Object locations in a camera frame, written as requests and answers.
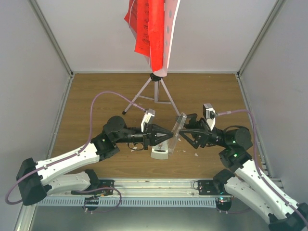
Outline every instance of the vent grille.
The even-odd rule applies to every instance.
[[[115,206],[118,198],[100,198],[95,205]],[[83,197],[47,197],[37,203],[38,206],[83,206]],[[215,198],[123,198],[122,207],[216,207]]]

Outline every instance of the metal frame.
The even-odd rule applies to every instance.
[[[123,70],[106,70],[106,71],[74,71],[75,74],[112,74],[112,73],[123,73],[123,74],[147,74],[149,70],[140,70],[140,71],[123,71]],[[236,74],[237,71],[174,71],[168,70],[168,74]]]
[[[249,63],[251,57],[254,55],[257,47],[261,43],[262,39],[264,38],[266,32],[268,31],[269,27],[272,25],[274,19],[280,12],[280,9],[282,5],[286,2],[286,0],[276,0],[272,10],[270,11],[269,16],[267,17],[263,27],[261,28],[256,40],[254,41],[254,44],[252,45],[250,51],[248,52],[243,64],[241,65],[239,71],[238,71],[238,76],[241,77],[243,71],[245,70],[247,64]]]
[[[44,16],[43,12],[41,11],[37,1],[36,0],[28,0],[28,2],[30,4],[30,6],[32,7],[33,12],[35,13],[35,15],[38,17],[38,20],[42,24],[42,26],[43,26],[43,28],[44,28],[44,30],[46,32],[46,35],[48,36],[50,42],[52,43],[52,45],[55,48],[57,54],[59,55],[59,58],[61,59],[64,67],[66,68],[66,70],[68,72],[68,74],[70,76],[72,76],[73,75],[73,71],[70,68],[70,66],[69,66],[69,64],[68,64],[68,62],[67,62],[67,60],[66,60],[66,58],[65,58],[65,56],[64,56],[64,54],[63,54],[63,52],[62,52],[62,50],[60,48],[60,46],[59,46],[55,36],[53,35],[53,32],[50,29],[50,27],[49,27],[49,25],[48,25],[48,23],[47,23],[47,21],[45,19],[45,16]]]
[[[239,87],[240,87],[240,90],[241,90],[241,93],[242,93],[242,97],[243,97],[243,100],[244,100],[244,104],[246,106],[246,109],[251,111],[252,114],[254,114],[251,106],[250,106],[250,103],[249,103],[249,99],[247,97],[247,94],[246,94],[246,91],[245,91],[245,87],[243,86],[243,83],[241,81],[241,78],[239,78],[238,75],[236,75],[236,79],[237,79],[237,82],[239,84]],[[250,124],[251,124],[251,127],[252,127],[252,120],[251,118],[249,117],[249,121],[250,121]],[[258,133],[259,129],[258,129],[258,125],[256,124],[256,129],[257,129],[257,146],[258,146],[258,150],[259,150],[259,153],[260,153],[260,157],[261,157],[261,164],[262,164],[262,168],[263,170],[265,170],[265,174],[267,176],[272,176],[272,172],[271,170],[268,168],[267,164],[268,163],[268,160],[267,160],[267,157],[265,155],[265,151],[264,151],[264,144],[263,144],[263,140],[260,136],[260,134]]]
[[[55,138],[57,136],[57,132],[58,132],[58,129],[59,129],[59,126],[60,126],[60,122],[61,122],[61,119],[62,119],[62,115],[63,115],[63,112],[64,112],[64,108],[65,108],[65,104],[66,104],[66,100],[67,100],[67,97],[68,97],[68,94],[69,94],[69,91],[70,91],[70,88],[71,88],[71,84],[72,84],[72,80],[73,80],[73,77],[74,77],[74,72],[71,70],[55,36],[53,35],[52,33],[52,30],[50,29],[38,3],[36,0],[28,0],[30,6],[32,7],[34,13],[36,14],[36,16],[38,17],[39,21],[41,22],[48,38],[50,39],[52,45],[54,46],[56,52],[58,53],[59,55],[59,58],[61,59],[64,67],[66,68],[68,74],[70,75],[70,79],[68,80],[68,83],[67,83],[67,87],[65,89],[65,92],[64,92],[64,96],[63,96],[63,100],[62,100],[62,103],[61,103],[61,106],[60,106],[60,110],[59,110],[59,113],[58,113],[58,116],[57,116],[57,119],[55,121],[55,126],[54,126],[54,132],[53,132],[53,135],[51,137],[51,142],[49,144],[49,150],[48,150],[48,158],[50,157],[51,153],[52,153],[52,149],[54,147],[54,143],[55,143]],[[241,82],[241,75],[244,71],[244,69],[246,68],[247,64],[249,63],[249,60],[251,59],[251,57],[253,56],[255,50],[257,49],[257,47],[259,46],[261,40],[263,39],[264,35],[266,34],[268,28],[270,27],[270,25],[272,24],[273,20],[275,19],[276,15],[278,14],[280,8],[282,7],[283,3],[285,2],[285,0],[277,0],[272,11],[270,12],[265,24],[263,25],[260,33],[258,34],[258,37],[256,38],[252,48],[250,49],[248,55],[246,56],[243,64],[241,65],[239,71],[237,72],[237,80],[239,82],[239,86],[240,86],[240,89],[241,89],[241,92],[242,92],[242,95],[243,95],[243,99],[244,99],[244,102],[245,102],[245,105],[246,105],[246,108],[251,110],[251,107],[249,105],[249,101],[247,99],[247,95],[245,93],[245,90],[244,90],[244,86]],[[113,71],[106,71],[106,72],[102,72],[102,71],[92,71],[92,72],[84,72],[84,71],[76,71],[75,73],[113,73]],[[234,74],[233,71],[230,71],[230,72],[210,72],[210,73],[231,73],[231,74]],[[157,99],[158,101],[158,90],[159,90],[159,85],[155,87],[156,91],[155,93],[157,92],[157,94],[155,94],[154,96],[154,99]],[[259,140],[259,143],[258,143],[258,148],[260,150],[260,154],[261,154],[261,159],[262,159],[262,167],[265,168],[265,170],[268,171],[269,175],[270,175],[270,169],[267,169],[266,167],[266,156],[264,155],[264,150],[262,148],[262,139],[261,137],[258,135],[258,140]],[[282,184],[281,184],[281,181],[280,179],[272,179],[277,185],[278,187],[282,188]],[[33,206],[22,206],[21,208],[21,211],[20,211],[20,214],[18,216],[18,220],[17,220],[17,223],[16,223],[16,226],[15,226],[15,231],[28,231],[30,229],[30,226],[31,226],[31,222],[32,222],[32,218],[35,214],[35,211],[36,211],[36,206],[33,205]]]
[[[62,97],[62,100],[61,100],[61,103],[60,103],[58,115],[56,117],[56,121],[55,121],[53,129],[52,129],[53,133],[52,133],[52,136],[51,136],[51,139],[50,139],[50,142],[49,142],[49,146],[48,146],[48,153],[47,153],[47,157],[46,157],[47,159],[51,157],[53,147],[54,147],[54,144],[56,142],[57,134],[58,134],[58,131],[59,131],[59,127],[60,127],[60,123],[61,123],[61,120],[62,120],[65,105],[66,105],[66,102],[67,102],[67,98],[68,98],[69,92],[70,92],[71,87],[72,87],[72,82],[73,82],[74,76],[75,76],[75,74],[73,74],[72,77],[69,78],[67,80],[67,83],[66,83],[66,88],[64,90],[63,97]]]
[[[197,180],[199,179],[114,179],[123,198],[124,207],[216,207],[216,200],[221,195],[199,195]],[[279,179],[272,179],[274,184],[282,189]],[[71,195],[70,192],[53,194],[37,203],[37,206],[83,206],[85,198],[89,196]],[[115,206],[119,195],[100,197],[92,200],[98,204],[89,206]]]

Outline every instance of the cable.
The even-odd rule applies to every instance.
[[[95,103],[96,99],[97,99],[99,96],[101,96],[101,95],[103,95],[103,94],[106,94],[106,93],[111,93],[111,94],[115,94],[115,95],[117,95],[117,96],[120,96],[122,99],[126,100],[127,102],[129,102],[129,103],[132,104],[133,106],[135,106],[135,107],[141,109],[142,111],[146,111],[143,107],[137,105],[136,103],[133,103],[133,102],[130,101],[128,98],[124,97],[123,95],[121,95],[121,94],[119,94],[119,93],[116,93],[116,92],[113,92],[113,91],[102,91],[101,93],[97,94],[97,95],[94,97],[94,99],[93,99],[93,101],[92,101],[92,104],[91,104],[91,108],[90,108],[90,132],[89,132],[88,140],[87,140],[87,142],[85,143],[85,145],[78,151],[78,153],[74,153],[74,154],[72,154],[72,155],[69,155],[69,156],[64,157],[64,158],[62,158],[62,159],[59,159],[59,160],[54,161],[54,162],[52,162],[52,163],[46,164],[46,167],[39,167],[38,169],[35,169],[35,170],[33,170],[33,171],[31,171],[31,172],[25,174],[23,177],[21,177],[21,178],[20,178],[20,179],[8,190],[8,192],[7,192],[6,195],[5,195],[5,202],[6,202],[8,205],[16,205],[16,204],[22,202],[22,200],[15,201],[15,202],[11,202],[11,201],[9,201],[9,196],[10,196],[11,192],[13,191],[13,189],[14,189],[20,182],[22,182],[25,178],[31,176],[31,175],[34,174],[34,173],[37,173],[38,171],[41,171],[41,170],[45,169],[45,168],[47,168],[47,167],[50,167],[50,166],[53,166],[53,165],[55,165],[55,164],[58,164],[58,163],[60,163],[60,162],[62,162],[62,161],[68,160],[68,159],[70,159],[70,158],[72,158],[72,157],[78,155],[79,153],[81,153],[83,150],[86,149],[86,147],[88,146],[88,144],[91,142],[91,137],[92,137],[92,112],[93,112],[94,103]]]
[[[76,191],[76,192],[79,192],[79,193],[92,193],[92,192],[95,192],[95,191],[98,191],[98,190],[114,190],[114,191],[116,191],[118,194],[119,194],[119,196],[120,196],[120,199],[119,199],[119,202],[116,204],[116,206],[114,206],[114,207],[112,207],[112,208],[110,208],[110,209],[107,209],[107,210],[103,210],[103,211],[91,211],[91,214],[92,213],[107,213],[107,212],[110,212],[110,211],[112,211],[112,210],[115,210],[116,208],[118,208],[119,206],[120,206],[120,204],[122,203],[122,194],[121,194],[121,192],[118,190],[118,189],[116,189],[116,188],[113,188],[113,187],[102,187],[102,188],[98,188],[98,189],[93,189],[93,190],[89,190],[89,191]],[[84,204],[83,204],[83,209],[85,210],[85,212],[87,213],[88,211],[87,211],[87,209],[86,209],[86,204],[87,204],[87,201],[85,201],[84,202]]]
[[[277,190],[275,190],[275,188],[273,186],[271,186],[271,184],[264,179],[264,177],[262,177],[262,173],[261,173],[261,169],[259,167],[259,163],[257,161],[257,129],[256,129],[256,120],[254,115],[251,113],[251,111],[247,110],[247,109],[239,109],[239,110],[235,110],[235,111],[226,111],[226,112],[221,112],[221,113],[217,113],[217,116],[224,116],[224,115],[230,115],[233,113],[238,113],[238,112],[246,112],[249,114],[251,121],[252,121],[252,129],[254,131],[254,162],[255,162],[255,166],[257,169],[257,173],[259,175],[259,177],[264,181],[264,183],[283,201],[285,202],[285,204],[287,206],[289,206],[290,208],[292,208],[297,215],[303,220],[304,224],[307,226],[308,228],[308,221],[304,218],[304,216],[293,206],[290,205],[289,201],[287,201],[282,195],[280,195],[279,192],[277,192]]]
[[[216,144],[207,144],[206,147],[215,147]]]
[[[131,149],[131,150],[134,150],[134,151],[142,151],[142,150],[144,149],[144,145],[143,145],[143,147],[140,148],[140,149],[133,149],[133,148],[131,148],[131,147],[129,146],[129,143],[127,143],[127,147],[128,147],[129,149]]]
[[[194,187],[194,184],[195,184],[196,182],[198,182],[198,181],[196,180],[196,181],[193,182],[192,188],[195,189],[195,190],[199,190],[198,188],[195,188],[195,187]]]

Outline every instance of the tripod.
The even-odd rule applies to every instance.
[[[150,82],[154,82],[154,98],[150,98],[150,97],[145,97],[145,96],[142,96],[141,93],[143,92],[143,90],[146,88],[146,86],[150,83]],[[165,92],[170,100],[170,102],[160,102],[158,101],[158,95],[159,95],[159,84],[162,84],[163,85],[163,88],[165,89]],[[137,93],[137,95],[135,95],[134,99],[132,100],[132,102],[134,103],[136,101],[136,99],[140,97],[140,98],[144,98],[144,99],[148,99],[148,100],[154,100],[154,103],[164,103],[164,104],[172,104],[174,110],[176,111],[177,115],[179,116],[180,113],[168,91],[168,88],[167,86],[165,85],[164,81],[163,81],[163,78],[162,77],[158,77],[156,75],[154,75],[153,73],[150,74],[150,77],[149,79],[146,81],[146,83],[143,85],[143,87],[139,90],[139,92]],[[132,106],[132,104],[130,103],[126,108],[125,110],[122,112],[122,114],[126,114],[126,112],[129,110],[129,108]]]

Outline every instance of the tripod leg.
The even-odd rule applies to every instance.
[[[132,100],[132,102],[134,103],[136,101],[136,99],[140,96],[140,94],[143,92],[143,90],[146,88],[146,86],[151,82],[151,78],[148,79],[148,81],[146,81],[146,83],[143,85],[143,87],[140,89],[140,91],[137,93],[137,95],[135,95],[134,99]],[[122,114],[126,114],[126,112],[129,110],[129,108],[131,107],[131,103],[125,108],[125,110],[122,112]]]
[[[174,103],[174,101],[173,101],[173,99],[172,99],[172,97],[171,97],[169,91],[168,91],[168,88],[166,87],[166,85],[165,85],[165,83],[164,83],[164,81],[163,81],[163,78],[160,80],[160,82],[162,83],[163,88],[165,89],[165,92],[167,93],[167,96],[168,96],[168,98],[169,98],[169,100],[170,100],[172,106],[174,107],[174,110],[176,111],[176,113],[177,113],[178,116],[179,116],[180,113],[179,113],[179,111],[178,111],[178,109],[177,109],[177,107],[176,107],[176,105],[175,105],[175,103]]]
[[[159,94],[159,81],[154,82],[154,102],[158,102],[158,94]]]

